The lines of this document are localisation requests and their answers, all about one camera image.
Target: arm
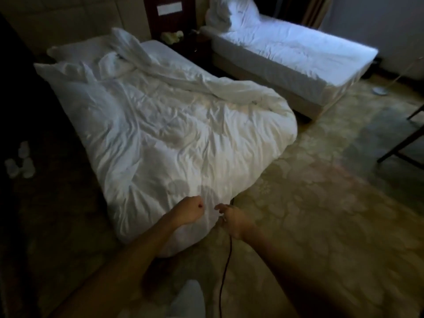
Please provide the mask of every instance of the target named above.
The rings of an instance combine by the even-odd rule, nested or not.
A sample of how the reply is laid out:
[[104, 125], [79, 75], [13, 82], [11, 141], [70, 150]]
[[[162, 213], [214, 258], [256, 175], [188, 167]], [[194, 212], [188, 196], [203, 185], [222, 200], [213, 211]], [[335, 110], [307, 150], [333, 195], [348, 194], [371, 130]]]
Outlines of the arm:
[[200, 196], [185, 197], [88, 278], [50, 318], [116, 317], [172, 233], [181, 225], [195, 222], [203, 213]]
[[307, 317], [351, 317], [315, 280], [301, 272], [282, 250], [277, 249], [239, 208], [218, 204], [219, 223], [228, 233], [250, 245], [277, 279], [297, 313]]

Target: made bed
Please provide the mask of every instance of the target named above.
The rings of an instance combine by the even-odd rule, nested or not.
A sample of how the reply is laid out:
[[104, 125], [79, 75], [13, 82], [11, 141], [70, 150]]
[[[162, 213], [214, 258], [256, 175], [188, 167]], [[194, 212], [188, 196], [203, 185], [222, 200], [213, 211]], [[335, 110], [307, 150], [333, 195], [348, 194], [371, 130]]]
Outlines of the made bed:
[[259, 15], [252, 0], [231, 2], [211, 0], [207, 26], [201, 27], [212, 38], [214, 65], [236, 79], [272, 87], [292, 109], [311, 119], [357, 82], [378, 53], [356, 42]]
[[297, 135], [293, 112], [272, 89], [217, 78], [158, 41], [114, 28], [48, 53], [35, 64], [74, 126], [108, 204], [130, 242], [184, 196], [205, 215], [178, 229], [171, 256], [207, 235], [217, 203], [250, 187]]

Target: white label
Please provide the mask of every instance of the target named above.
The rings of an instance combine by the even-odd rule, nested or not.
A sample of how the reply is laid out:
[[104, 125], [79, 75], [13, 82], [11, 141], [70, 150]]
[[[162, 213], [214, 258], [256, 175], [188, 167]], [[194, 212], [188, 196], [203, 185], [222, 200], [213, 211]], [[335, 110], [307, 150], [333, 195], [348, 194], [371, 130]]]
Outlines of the white label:
[[165, 15], [165, 14], [183, 11], [183, 5], [181, 2], [158, 5], [157, 8], [158, 8], [158, 15]]

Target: white slipper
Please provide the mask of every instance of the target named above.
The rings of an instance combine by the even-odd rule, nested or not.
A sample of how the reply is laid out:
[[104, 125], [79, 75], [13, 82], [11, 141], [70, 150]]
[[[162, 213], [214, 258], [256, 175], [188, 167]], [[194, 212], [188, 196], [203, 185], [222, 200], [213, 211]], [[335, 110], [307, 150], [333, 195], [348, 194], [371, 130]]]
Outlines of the white slipper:
[[7, 175], [9, 175], [9, 178], [15, 178], [19, 175], [20, 169], [16, 165], [16, 162], [14, 159], [5, 160], [4, 166], [6, 166], [6, 172], [7, 172]]
[[24, 162], [22, 164], [22, 176], [24, 178], [31, 178], [35, 174], [35, 167], [34, 163], [32, 162], [31, 157], [27, 157], [24, 159]]
[[22, 159], [29, 157], [29, 144], [28, 141], [21, 143], [18, 149], [18, 156]]

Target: cable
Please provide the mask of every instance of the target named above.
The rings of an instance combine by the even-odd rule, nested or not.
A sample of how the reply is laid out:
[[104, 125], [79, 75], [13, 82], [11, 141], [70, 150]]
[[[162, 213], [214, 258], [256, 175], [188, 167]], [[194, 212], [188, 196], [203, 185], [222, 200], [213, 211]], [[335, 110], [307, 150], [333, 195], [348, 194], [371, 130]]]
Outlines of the cable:
[[222, 309], [221, 309], [221, 296], [222, 288], [224, 287], [225, 275], [227, 274], [228, 264], [230, 263], [231, 252], [233, 251], [233, 241], [230, 236], [230, 253], [228, 254], [227, 263], [225, 264], [224, 273], [222, 275], [221, 288], [219, 290], [219, 317], [222, 318]]

